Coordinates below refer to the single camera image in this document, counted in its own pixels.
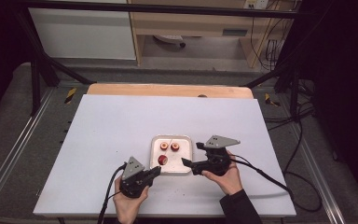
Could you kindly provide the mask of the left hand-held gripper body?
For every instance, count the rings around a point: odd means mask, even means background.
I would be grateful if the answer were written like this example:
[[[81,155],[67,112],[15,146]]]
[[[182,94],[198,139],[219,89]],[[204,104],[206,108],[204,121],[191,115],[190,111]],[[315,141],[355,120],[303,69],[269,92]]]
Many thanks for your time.
[[[150,186],[145,167],[130,157],[120,180],[120,191],[128,198],[139,198],[146,186]]]

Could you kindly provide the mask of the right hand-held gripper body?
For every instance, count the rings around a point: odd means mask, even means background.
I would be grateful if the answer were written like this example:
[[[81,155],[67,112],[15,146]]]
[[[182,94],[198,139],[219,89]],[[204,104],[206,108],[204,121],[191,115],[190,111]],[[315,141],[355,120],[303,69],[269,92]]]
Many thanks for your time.
[[[227,147],[235,146],[240,143],[239,140],[213,135],[206,143],[197,143],[197,149],[206,152],[206,163],[200,166],[203,171],[209,171],[215,175],[222,176],[226,173],[231,163],[230,156],[227,153]]]

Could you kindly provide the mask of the white square tray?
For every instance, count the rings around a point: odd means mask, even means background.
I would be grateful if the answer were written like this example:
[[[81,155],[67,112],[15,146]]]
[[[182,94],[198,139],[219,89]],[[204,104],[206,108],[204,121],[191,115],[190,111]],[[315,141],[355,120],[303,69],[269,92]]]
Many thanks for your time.
[[[191,139],[186,135],[157,135],[152,139],[151,142],[151,151],[150,151],[150,162],[149,167],[154,168],[160,166],[158,164],[158,153],[159,145],[163,141],[171,141],[172,143],[178,143],[180,148],[178,151],[171,150],[171,159],[172,163],[167,172],[162,172],[163,174],[174,174],[174,175],[183,175],[191,171],[189,167],[186,167],[182,163],[182,158],[192,160],[193,158],[193,144]]]

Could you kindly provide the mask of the person's right hand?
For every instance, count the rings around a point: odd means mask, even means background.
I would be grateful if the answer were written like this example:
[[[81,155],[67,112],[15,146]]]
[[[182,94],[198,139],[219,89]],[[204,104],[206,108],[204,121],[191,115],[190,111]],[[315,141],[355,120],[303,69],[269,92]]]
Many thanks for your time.
[[[233,195],[243,190],[240,171],[234,161],[230,163],[226,173],[222,176],[209,171],[202,171],[201,174],[216,183],[225,194]]]

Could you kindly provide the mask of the person's left hand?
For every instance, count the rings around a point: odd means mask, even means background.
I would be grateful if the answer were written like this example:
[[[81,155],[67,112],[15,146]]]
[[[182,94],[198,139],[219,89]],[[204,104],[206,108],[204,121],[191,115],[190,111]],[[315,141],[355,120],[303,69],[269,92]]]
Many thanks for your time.
[[[145,187],[139,198],[129,198],[119,192],[121,177],[115,180],[115,195],[113,202],[116,208],[117,220],[120,224],[133,224],[141,204],[148,197],[149,187]]]

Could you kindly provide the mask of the white board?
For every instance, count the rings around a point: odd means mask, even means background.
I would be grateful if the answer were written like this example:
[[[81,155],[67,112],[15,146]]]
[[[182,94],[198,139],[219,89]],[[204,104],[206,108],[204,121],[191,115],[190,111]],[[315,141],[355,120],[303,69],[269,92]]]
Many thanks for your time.
[[[147,165],[159,134],[186,135],[193,142],[214,134],[239,140],[230,151],[251,163],[240,173],[258,214],[295,215],[257,100],[91,94],[81,99],[34,213],[98,216],[113,172],[130,157]]]

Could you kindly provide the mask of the yellow black tape strip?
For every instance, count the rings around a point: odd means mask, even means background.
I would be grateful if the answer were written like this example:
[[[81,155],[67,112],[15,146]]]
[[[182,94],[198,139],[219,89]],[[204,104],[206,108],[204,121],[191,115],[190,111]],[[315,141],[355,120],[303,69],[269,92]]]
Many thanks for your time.
[[[268,93],[265,93],[265,103],[268,105],[281,106],[279,102],[272,101]]]
[[[75,95],[75,93],[76,93],[76,88],[72,88],[71,90],[69,90],[68,93],[67,93],[67,96],[66,96],[66,98],[64,100],[64,103],[65,104],[70,104],[72,99],[73,99],[73,97],[74,97],[74,95]]]

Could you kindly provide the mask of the wooden table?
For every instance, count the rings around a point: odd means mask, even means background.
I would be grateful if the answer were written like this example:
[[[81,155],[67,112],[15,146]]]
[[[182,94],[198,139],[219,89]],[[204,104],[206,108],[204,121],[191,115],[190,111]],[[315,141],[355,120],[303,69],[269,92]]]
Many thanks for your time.
[[[94,83],[87,94],[253,99],[249,88],[202,85]]]

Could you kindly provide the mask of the black metal stand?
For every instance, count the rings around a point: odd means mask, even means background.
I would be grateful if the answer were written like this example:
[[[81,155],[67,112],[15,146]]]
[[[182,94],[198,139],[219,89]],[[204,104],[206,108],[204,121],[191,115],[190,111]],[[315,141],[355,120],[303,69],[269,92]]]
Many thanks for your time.
[[[281,63],[278,64],[274,70],[253,81],[250,81],[249,83],[244,84],[244,87],[252,89],[273,77],[278,77],[278,80],[274,86],[274,90],[277,93],[282,93],[287,88],[291,88],[289,113],[295,120],[299,120],[296,104],[299,81],[298,64],[301,60],[301,51],[301,48],[294,49],[284,60],[282,60]]]
[[[35,115],[36,112],[41,108],[40,78],[43,78],[49,87],[57,87],[60,84],[60,79],[55,72],[55,68],[82,84],[94,84],[94,81],[82,77],[78,73],[70,70],[68,67],[48,56],[42,46],[41,40],[34,27],[34,23],[28,9],[20,8],[14,13],[14,16],[21,28],[21,31],[25,35],[28,52],[31,56],[31,78],[33,94],[31,112],[32,116]]]

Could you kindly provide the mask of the white chair base with caster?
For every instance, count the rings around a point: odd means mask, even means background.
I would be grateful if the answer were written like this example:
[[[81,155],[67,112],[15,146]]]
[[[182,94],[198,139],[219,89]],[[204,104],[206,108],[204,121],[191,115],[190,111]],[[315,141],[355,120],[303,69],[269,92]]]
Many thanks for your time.
[[[155,35],[155,38],[165,43],[179,45],[181,48],[186,46],[184,39],[180,35]]]

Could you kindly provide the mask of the light wooden desk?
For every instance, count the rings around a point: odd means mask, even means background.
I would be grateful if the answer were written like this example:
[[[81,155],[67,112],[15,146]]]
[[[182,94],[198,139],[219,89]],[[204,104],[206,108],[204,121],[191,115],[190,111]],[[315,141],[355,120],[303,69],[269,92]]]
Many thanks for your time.
[[[245,0],[127,0],[130,4],[176,5],[190,7],[245,8]],[[268,0],[265,9],[292,11],[296,0]],[[291,20],[270,18],[240,18],[229,16],[160,14],[132,12],[131,29],[136,60],[143,56],[148,35],[227,36],[237,37],[251,68],[257,67],[269,39],[284,38]]]

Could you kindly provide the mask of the white cabinet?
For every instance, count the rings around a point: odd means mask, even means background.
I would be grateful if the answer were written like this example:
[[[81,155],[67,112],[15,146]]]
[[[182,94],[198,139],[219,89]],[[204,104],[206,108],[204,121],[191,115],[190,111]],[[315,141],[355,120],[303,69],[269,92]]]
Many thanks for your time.
[[[136,58],[124,12],[31,8],[45,52],[54,58]]]

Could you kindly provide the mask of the white power strip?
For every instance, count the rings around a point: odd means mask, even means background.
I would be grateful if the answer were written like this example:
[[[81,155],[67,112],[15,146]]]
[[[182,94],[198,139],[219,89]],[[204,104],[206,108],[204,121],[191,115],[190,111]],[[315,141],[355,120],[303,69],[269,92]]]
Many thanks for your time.
[[[265,9],[269,0],[245,0],[244,7],[250,9]]]

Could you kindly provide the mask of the aluminium floor rail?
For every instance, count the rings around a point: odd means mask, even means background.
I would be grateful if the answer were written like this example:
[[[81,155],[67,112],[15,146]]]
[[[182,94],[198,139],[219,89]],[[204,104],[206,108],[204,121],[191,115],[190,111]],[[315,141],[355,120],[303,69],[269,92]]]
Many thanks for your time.
[[[23,130],[21,131],[20,136],[17,138],[14,146],[11,148],[10,152],[8,153],[5,161],[3,162],[2,166],[0,167],[0,190],[5,185],[8,176],[11,173],[14,165],[16,164],[18,158],[20,157],[23,149],[25,148],[26,144],[28,143],[32,133],[34,132],[35,127],[37,126],[39,120],[43,116],[46,108],[51,99],[51,95],[55,92],[55,88],[48,88],[44,93],[41,106],[36,110],[35,114],[32,115]]]
[[[300,124],[293,123],[291,125],[293,133],[299,140],[299,148],[303,157],[303,160],[309,170],[311,179],[319,191],[325,213],[327,214],[331,224],[346,224],[345,218],[342,215],[339,206],[335,200],[335,197],[329,188],[326,179],[322,173],[321,168],[317,164],[315,158],[313,157],[310,146],[301,132]]]

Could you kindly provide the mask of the black metal frame bar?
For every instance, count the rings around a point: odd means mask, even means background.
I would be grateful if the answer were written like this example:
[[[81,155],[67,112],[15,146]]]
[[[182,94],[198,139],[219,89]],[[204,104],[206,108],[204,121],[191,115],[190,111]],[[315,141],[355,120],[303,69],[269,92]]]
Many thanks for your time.
[[[53,0],[15,0],[15,3],[23,7],[70,9],[70,10],[167,13],[167,14],[213,15],[213,16],[280,18],[280,19],[295,19],[300,16],[300,14],[296,12],[261,10],[261,9],[236,9],[236,8],[222,8],[222,7],[188,7],[188,6],[168,6],[168,5],[72,2],[72,1],[53,1]]]

